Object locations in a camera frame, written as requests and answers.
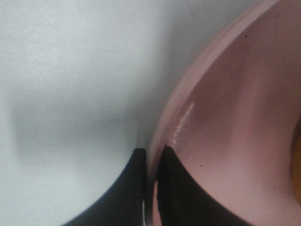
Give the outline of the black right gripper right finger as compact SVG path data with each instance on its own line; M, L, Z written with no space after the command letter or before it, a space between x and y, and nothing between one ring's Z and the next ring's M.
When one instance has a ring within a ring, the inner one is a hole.
M158 168L158 210L164 226L230 226L231 217L165 146Z

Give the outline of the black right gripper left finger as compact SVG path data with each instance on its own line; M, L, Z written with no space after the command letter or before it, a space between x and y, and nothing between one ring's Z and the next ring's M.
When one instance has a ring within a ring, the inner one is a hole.
M67 226L142 226L146 151L136 148L113 185Z

